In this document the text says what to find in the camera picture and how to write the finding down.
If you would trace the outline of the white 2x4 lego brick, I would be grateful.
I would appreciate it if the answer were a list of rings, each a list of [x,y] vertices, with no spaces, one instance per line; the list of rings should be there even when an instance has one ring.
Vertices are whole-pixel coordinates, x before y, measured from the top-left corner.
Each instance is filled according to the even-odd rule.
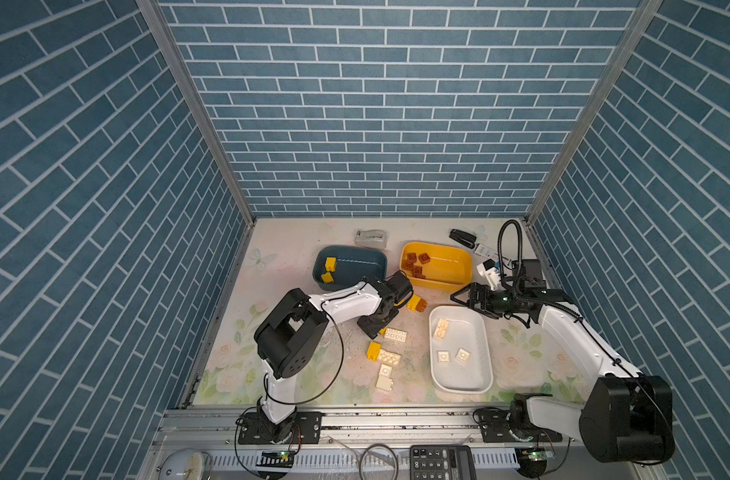
[[[382,332],[385,339],[405,343],[407,340],[408,333],[404,330],[399,330],[391,327],[387,327]]]

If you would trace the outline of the cream 2x4 lego brick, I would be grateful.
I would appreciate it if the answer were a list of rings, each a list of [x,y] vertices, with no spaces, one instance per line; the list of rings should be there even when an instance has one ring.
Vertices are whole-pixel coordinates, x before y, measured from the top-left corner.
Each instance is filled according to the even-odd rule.
[[[445,318],[440,318],[433,332],[433,337],[439,340],[446,338],[447,332],[450,327],[450,322]]]

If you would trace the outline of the cream lego brick front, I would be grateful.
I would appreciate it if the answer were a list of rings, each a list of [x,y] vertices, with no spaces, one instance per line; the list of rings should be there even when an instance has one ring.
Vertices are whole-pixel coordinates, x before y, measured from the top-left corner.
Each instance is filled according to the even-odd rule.
[[[379,368],[379,375],[387,378],[392,377],[393,367],[387,364],[381,364]]]

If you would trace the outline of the cream square lego brick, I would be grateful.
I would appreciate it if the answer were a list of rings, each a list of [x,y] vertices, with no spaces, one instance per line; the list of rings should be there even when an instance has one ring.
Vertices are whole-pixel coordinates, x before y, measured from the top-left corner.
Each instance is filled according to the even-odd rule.
[[[391,392],[393,390],[394,382],[386,375],[379,375],[376,381],[376,388],[381,391]]]

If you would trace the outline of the yellow square lego brick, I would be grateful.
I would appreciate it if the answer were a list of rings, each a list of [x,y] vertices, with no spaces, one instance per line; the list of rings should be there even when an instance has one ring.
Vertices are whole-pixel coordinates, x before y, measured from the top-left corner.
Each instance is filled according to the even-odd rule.
[[[337,259],[335,257],[327,257],[325,261],[325,269],[328,272],[335,272],[337,267]]]

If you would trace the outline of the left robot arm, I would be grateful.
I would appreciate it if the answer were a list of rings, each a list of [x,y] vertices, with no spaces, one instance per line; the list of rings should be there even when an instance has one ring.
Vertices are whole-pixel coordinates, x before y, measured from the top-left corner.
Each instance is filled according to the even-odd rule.
[[[279,444],[304,432],[295,397],[298,375],[312,360],[324,334],[354,320],[375,339],[413,297],[413,286],[399,271],[385,280],[366,277],[356,285],[324,295],[292,289],[254,333],[264,369],[264,393],[256,412],[241,421],[242,444]]]

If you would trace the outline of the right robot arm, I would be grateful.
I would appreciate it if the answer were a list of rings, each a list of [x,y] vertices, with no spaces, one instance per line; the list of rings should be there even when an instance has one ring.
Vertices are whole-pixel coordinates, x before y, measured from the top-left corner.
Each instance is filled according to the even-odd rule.
[[[503,255],[503,234],[512,228],[516,255]],[[631,462],[656,466],[675,453],[673,392],[660,376],[645,374],[616,351],[560,289],[537,283],[526,272],[524,233],[519,221],[506,221],[493,259],[486,259],[482,283],[472,282],[451,295],[464,307],[495,320],[515,320],[525,328],[541,327],[564,349],[590,389],[588,399],[570,403],[546,393],[517,394],[503,419],[483,417],[480,428],[503,427],[518,442],[531,443],[554,432],[579,440],[601,463]]]

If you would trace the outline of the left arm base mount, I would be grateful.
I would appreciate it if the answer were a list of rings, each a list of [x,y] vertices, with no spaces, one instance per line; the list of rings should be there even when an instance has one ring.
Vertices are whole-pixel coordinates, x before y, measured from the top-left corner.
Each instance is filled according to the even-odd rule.
[[[247,409],[238,419],[237,443],[240,445],[279,445],[284,443],[318,444],[323,414],[295,411],[280,423],[273,423],[260,407]]]

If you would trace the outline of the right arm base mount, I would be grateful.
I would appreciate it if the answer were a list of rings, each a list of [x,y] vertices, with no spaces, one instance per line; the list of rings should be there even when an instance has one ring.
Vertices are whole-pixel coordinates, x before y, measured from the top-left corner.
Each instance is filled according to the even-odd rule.
[[[480,429],[484,443],[561,442],[563,435],[536,426],[528,417],[526,401],[542,394],[515,394],[507,409],[494,406],[477,408],[472,420]]]

